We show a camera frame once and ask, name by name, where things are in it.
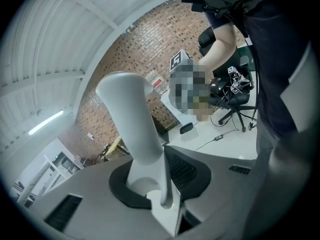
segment white wall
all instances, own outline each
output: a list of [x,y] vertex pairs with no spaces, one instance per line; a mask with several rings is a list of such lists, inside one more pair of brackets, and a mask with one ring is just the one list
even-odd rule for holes
[[48,168],[48,170],[46,170],[46,172],[44,173],[44,175],[41,177],[41,179],[38,181],[38,183],[34,186],[33,190],[32,190],[32,194],[34,195],[39,195],[40,191],[42,190],[42,188],[45,186],[45,184],[47,183],[47,181],[49,181],[49,179],[51,178],[51,175],[54,172],[52,170],[50,170]]
[[75,157],[71,152],[61,143],[58,138],[55,138],[49,145],[47,145],[34,160],[23,170],[20,176],[17,178],[17,182],[21,182],[24,186],[27,186],[29,182],[39,173],[43,168],[44,163],[47,162],[46,157],[52,161],[57,155],[63,152],[71,161],[74,161]]
[[0,173],[4,186],[10,189],[19,175],[40,152],[55,140],[61,132],[71,127],[74,122],[71,114],[63,114],[32,136],[17,140],[16,147],[10,149],[10,153],[0,159]]
[[10,190],[8,191],[8,195],[9,197],[15,199],[16,197],[18,197],[18,195],[20,196],[22,192],[18,191],[17,189],[15,189],[14,187],[10,188]]

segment ceiling light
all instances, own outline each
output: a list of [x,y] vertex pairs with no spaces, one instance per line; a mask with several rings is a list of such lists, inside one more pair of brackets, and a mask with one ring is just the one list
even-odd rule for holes
[[48,119],[44,120],[42,123],[38,124],[36,127],[34,127],[33,129],[31,129],[28,134],[31,136],[32,134],[34,134],[36,131],[38,131],[39,129],[41,129],[42,127],[44,127],[47,123],[51,122],[53,119],[57,118],[58,116],[61,116],[64,113],[64,111],[60,111],[56,114],[54,114],[53,116],[49,117]]

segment chair base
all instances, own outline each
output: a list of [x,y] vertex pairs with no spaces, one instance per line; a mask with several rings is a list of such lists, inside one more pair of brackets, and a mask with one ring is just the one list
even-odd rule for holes
[[[241,112],[241,111],[244,111],[244,110],[254,110],[256,107],[255,106],[236,106],[234,107],[237,111]],[[242,116],[240,113],[234,111],[234,110],[230,110],[224,117],[222,117],[218,123],[219,125],[223,125],[224,124],[224,120],[226,120],[227,118],[229,118],[233,113],[237,113],[238,117],[239,117],[239,120],[240,120],[240,123],[241,123],[241,126],[242,126],[242,132],[246,132],[246,127],[244,125],[244,121],[242,119]]]

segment person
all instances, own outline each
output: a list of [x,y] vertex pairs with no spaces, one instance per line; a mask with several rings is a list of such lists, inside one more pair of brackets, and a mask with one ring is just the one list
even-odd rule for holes
[[[257,0],[244,9],[243,25],[259,59],[259,94],[257,115],[257,154],[271,150],[280,139],[297,131],[295,123],[281,100],[289,78],[297,68],[309,41],[301,27],[301,18],[283,6],[283,0]],[[235,52],[237,42],[233,24],[214,12],[205,12],[216,41],[199,61],[208,72],[223,65]]]

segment dark pants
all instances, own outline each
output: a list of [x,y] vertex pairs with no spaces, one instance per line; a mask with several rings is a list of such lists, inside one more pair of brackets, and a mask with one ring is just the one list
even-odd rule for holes
[[257,155],[259,156],[259,154],[264,151],[271,152],[280,139],[261,121],[259,114],[256,122],[256,131]]

